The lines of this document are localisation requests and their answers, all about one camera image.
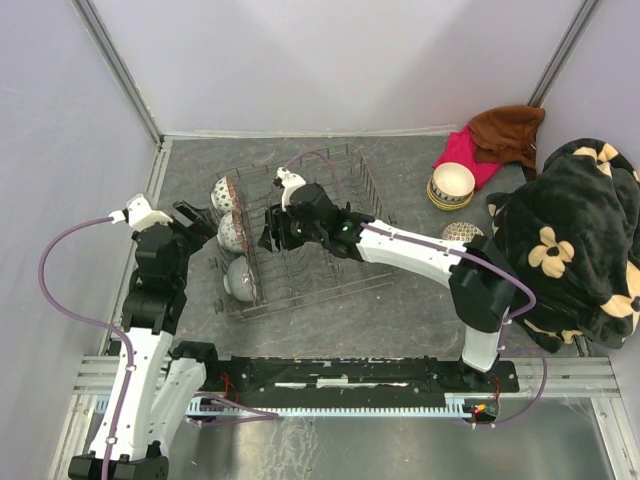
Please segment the multicolour scale pattern bowl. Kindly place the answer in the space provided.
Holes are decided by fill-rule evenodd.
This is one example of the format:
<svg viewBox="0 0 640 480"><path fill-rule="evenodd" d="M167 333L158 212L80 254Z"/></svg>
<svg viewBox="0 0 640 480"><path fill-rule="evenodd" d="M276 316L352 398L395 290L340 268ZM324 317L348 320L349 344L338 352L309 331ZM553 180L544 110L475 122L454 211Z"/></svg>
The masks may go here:
<svg viewBox="0 0 640 480"><path fill-rule="evenodd" d="M484 232L476 225L464 221L447 225L441 234L443 240L463 243L472 241L476 236L484 236Z"/></svg>

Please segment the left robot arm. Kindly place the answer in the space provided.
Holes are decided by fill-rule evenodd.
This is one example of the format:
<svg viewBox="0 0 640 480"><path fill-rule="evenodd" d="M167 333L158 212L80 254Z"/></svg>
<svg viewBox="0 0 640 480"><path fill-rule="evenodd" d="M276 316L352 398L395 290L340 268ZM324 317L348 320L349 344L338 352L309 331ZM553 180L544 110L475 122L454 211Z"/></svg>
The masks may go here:
<svg viewBox="0 0 640 480"><path fill-rule="evenodd" d="M212 344L171 346L186 305L190 257L217 234L208 209L177 201L187 224L138 194L111 213L133 231L136 267L122 305L125 337L103 421L89 450L70 461L72 479L165 479L171 443L195 393L215 387Z"/></svg>

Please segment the yellow dotted bowl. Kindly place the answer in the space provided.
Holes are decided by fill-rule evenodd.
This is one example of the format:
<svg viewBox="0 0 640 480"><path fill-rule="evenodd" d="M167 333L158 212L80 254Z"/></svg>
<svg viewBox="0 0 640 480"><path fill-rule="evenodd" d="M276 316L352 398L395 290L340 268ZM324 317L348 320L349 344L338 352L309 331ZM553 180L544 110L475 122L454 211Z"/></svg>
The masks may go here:
<svg viewBox="0 0 640 480"><path fill-rule="evenodd" d="M437 196L435 193L435 187L433 185L432 179L429 179L426 192L429 200L440 210L443 211L454 211L459 210L471 203L471 200L474 196L474 193L471 192L469 195L464 197L462 200L458 201L444 201L441 197Z"/></svg>

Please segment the grey speckled bowl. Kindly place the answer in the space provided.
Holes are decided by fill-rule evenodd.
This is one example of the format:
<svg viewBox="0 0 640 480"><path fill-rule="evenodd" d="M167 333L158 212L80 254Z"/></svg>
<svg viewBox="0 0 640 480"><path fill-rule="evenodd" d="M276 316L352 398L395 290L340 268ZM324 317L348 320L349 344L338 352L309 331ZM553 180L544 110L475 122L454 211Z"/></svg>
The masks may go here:
<svg viewBox="0 0 640 480"><path fill-rule="evenodd" d="M257 287L252 269L245 256L233 260L223 276L225 291L236 300L254 303L257 299Z"/></svg>

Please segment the grey wire dish rack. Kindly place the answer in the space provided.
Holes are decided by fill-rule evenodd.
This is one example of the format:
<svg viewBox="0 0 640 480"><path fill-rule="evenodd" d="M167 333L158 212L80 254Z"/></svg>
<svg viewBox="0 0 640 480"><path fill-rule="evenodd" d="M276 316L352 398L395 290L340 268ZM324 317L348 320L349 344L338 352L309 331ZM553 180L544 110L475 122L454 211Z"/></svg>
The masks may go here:
<svg viewBox="0 0 640 480"><path fill-rule="evenodd" d="M222 291L218 303L231 318L248 319L305 305L392 282L394 271L381 264L339 259L316 243L292 251L268 251L259 246L265 230L266 210L280 200L274 184L282 161L246 165L216 172L215 181L229 178L239 196L240 218L247 250L243 253L255 279L256 299L242 302ZM395 215L383 206L368 165L352 144L339 144L308 152L290 169L310 182L321 184L331 201L355 212L395 224Z"/></svg>

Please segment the red lattice pattern bowl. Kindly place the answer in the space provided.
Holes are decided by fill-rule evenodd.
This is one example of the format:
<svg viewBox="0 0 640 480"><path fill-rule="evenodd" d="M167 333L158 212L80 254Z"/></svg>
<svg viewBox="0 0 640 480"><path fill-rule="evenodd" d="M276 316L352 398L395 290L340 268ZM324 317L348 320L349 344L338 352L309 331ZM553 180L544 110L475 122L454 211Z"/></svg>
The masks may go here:
<svg viewBox="0 0 640 480"><path fill-rule="evenodd" d="M458 163L446 162L435 168L431 178L431 191L447 203L461 203L475 189L472 172Z"/></svg>

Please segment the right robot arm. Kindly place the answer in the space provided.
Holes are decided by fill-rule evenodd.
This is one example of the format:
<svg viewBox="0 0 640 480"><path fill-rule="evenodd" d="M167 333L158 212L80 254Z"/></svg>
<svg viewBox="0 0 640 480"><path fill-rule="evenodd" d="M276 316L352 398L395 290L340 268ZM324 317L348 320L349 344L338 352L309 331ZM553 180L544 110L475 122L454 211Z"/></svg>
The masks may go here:
<svg viewBox="0 0 640 480"><path fill-rule="evenodd" d="M337 206L320 184L299 176L274 185L280 198L265 212L260 247L291 251L315 243L339 259L390 265L445 286L465 325L460 382L481 391L494 381L516 278L488 238L446 241L397 229L349 205Z"/></svg>

